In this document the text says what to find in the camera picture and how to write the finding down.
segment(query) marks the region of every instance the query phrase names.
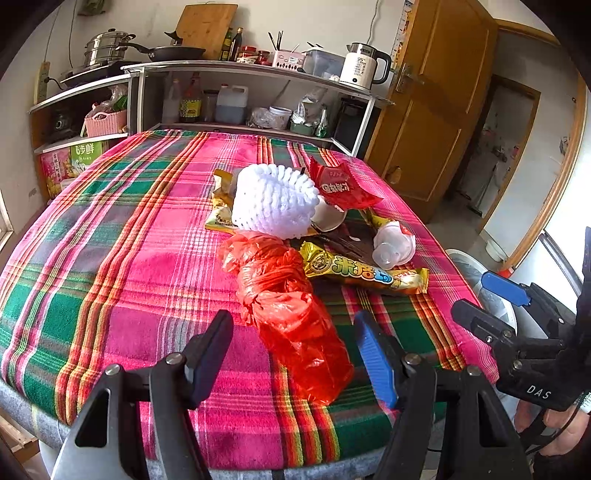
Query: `condiment bottle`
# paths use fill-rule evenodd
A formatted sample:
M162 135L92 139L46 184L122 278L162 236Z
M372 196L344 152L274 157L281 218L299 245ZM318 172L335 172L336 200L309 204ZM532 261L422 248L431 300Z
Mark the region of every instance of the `condiment bottle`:
M201 78L199 73L193 73L191 83L183 94L179 110L180 121L184 124L193 124L197 122L201 113L201 100L203 92L201 91Z
M232 29L228 28L226 38L223 39L222 51L220 52L220 60L228 61L230 59L230 46L232 45Z
M232 45L230 45L230 61L236 61L240 47L242 47L242 27L238 27L236 35L232 39Z

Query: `doorway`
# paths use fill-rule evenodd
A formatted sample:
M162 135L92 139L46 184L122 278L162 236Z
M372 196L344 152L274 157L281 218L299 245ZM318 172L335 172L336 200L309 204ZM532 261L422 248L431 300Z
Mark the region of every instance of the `doorway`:
M540 92L493 75L486 101L447 198L459 194L486 225L499 204L534 125Z

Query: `white kettle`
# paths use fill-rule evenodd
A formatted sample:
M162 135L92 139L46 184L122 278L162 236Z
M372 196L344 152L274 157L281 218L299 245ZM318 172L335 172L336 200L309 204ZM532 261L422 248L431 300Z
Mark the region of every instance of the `white kettle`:
M340 74L340 83L347 83L355 87L369 90L372 84L384 83L388 79L392 58L387 53L379 51L365 43L352 43L347 45L349 53L345 57L345 64ZM378 68L378 59L386 62L382 78L374 79Z

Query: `white foam fruit net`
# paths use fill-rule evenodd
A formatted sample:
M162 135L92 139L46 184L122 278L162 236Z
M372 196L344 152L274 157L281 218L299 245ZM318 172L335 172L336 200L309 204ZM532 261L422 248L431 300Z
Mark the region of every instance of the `white foam fruit net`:
M283 165L253 164L238 174L232 222L282 239L306 234L318 205L308 175Z

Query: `screw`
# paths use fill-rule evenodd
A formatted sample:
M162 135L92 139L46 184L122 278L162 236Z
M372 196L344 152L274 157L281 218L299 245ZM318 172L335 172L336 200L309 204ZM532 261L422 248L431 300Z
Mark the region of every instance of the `screw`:
M407 353L404 356L404 361L408 365L418 365L419 363L421 363L421 356L417 355L416 353Z
M182 353L173 352L173 353L168 354L168 357L166 357L166 363L168 363L169 365L177 365L182 361L183 361L183 354Z
M109 376L116 375L121 371L121 366L119 364L110 364L105 368L105 373Z
M466 367L466 371L471 377L478 377L482 373L480 368L478 368L476 365L468 365Z

